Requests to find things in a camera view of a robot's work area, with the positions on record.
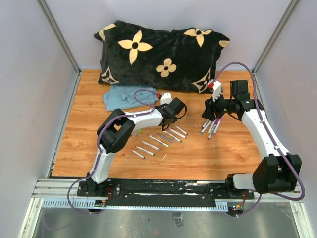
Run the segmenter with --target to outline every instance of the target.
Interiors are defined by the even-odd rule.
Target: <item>wooden board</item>
[[[103,103],[103,94],[109,90],[109,86],[98,84],[99,74],[98,70],[83,72],[53,176],[85,176],[94,163],[97,153],[96,131],[110,114],[106,112]],[[225,98],[230,94],[230,81],[239,79],[248,79],[249,91],[252,92],[252,83],[246,72],[224,72],[219,80]],[[205,109],[204,101],[210,95],[172,92],[172,96],[178,97],[188,107],[186,116],[176,123],[188,132],[187,139],[183,139],[182,143],[166,141],[170,145],[167,148],[147,136],[151,134],[159,137],[157,133],[161,127],[145,128],[138,136],[130,137],[124,149],[116,154],[110,168],[110,177],[223,180],[230,173],[254,171],[260,162],[259,152],[250,133],[240,121],[225,115],[216,136],[207,140],[207,133],[200,134],[205,121],[201,114]],[[148,107],[125,111],[146,109]],[[144,154],[146,158],[141,159],[130,151],[135,146],[145,148],[141,140],[161,150],[155,151],[154,156]]]

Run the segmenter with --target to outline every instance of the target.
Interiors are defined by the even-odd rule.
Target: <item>white wall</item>
[[[280,140],[302,158],[305,207],[317,235],[317,1],[301,1],[258,73],[268,117]]]
[[[116,20],[153,29],[212,28],[231,39],[217,68],[240,61],[253,68],[290,0],[47,0],[82,69],[100,68],[93,34]]]
[[[14,238],[76,77],[35,0],[1,1],[0,32],[0,236]]]

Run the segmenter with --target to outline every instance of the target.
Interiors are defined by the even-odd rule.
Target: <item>black pillow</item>
[[[212,30],[151,30],[116,21],[94,37],[103,42],[99,83],[208,93],[229,38]]]

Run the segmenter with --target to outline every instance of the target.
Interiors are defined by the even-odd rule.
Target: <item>blue towel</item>
[[[134,99],[134,92],[139,89],[148,89],[154,92],[157,92],[155,88],[145,87],[145,86],[125,86],[125,85],[111,85],[110,90],[104,94],[104,103],[106,106],[107,112],[111,112],[114,109],[129,109],[144,106],[141,103],[138,103]],[[156,94],[141,91],[136,95],[137,99],[143,103],[154,104],[158,101]]]

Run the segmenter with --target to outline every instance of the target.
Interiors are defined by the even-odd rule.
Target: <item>flower pattern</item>
[[[201,47],[204,43],[204,35],[208,35],[212,30],[202,31],[196,28],[184,32],[185,35],[196,37],[198,45]]]
[[[164,60],[163,65],[159,65],[157,67],[157,72],[161,73],[162,78],[168,77],[169,73],[174,73],[176,71],[176,65],[172,64],[172,59],[171,58],[166,58]]]
[[[219,41],[219,44],[222,46],[222,47],[226,47],[226,45],[229,43],[229,41]]]
[[[205,74],[205,76],[202,79],[200,79],[196,82],[193,82],[192,84],[198,88],[198,93],[202,93],[206,89],[208,89],[207,84],[209,81],[210,81],[210,68],[208,69],[207,73]]]
[[[105,33],[104,33],[104,30],[109,30],[109,29],[111,29],[111,28],[113,28],[113,27],[116,27],[116,25],[111,24],[111,25],[109,25],[109,26],[106,26],[104,29],[101,29],[101,30],[98,32],[99,35],[100,35],[100,37],[101,37],[101,39],[102,39],[103,41],[105,41]]]
[[[119,83],[119,81],[115,80],[111,74],[110,68],[108,67],[107,70],[101,75],[101,80],[103,82],[109,83],[109,84],[116,84]]]
[[[142,31],[139,30],[133,37],[133,40],[122,40],[118,43],[125,49],[130,50],[129,58],[130,64],[136,60],[138,56],[138,51],[148,51],[152,46],[145,42],[140,42],[142,39]]]

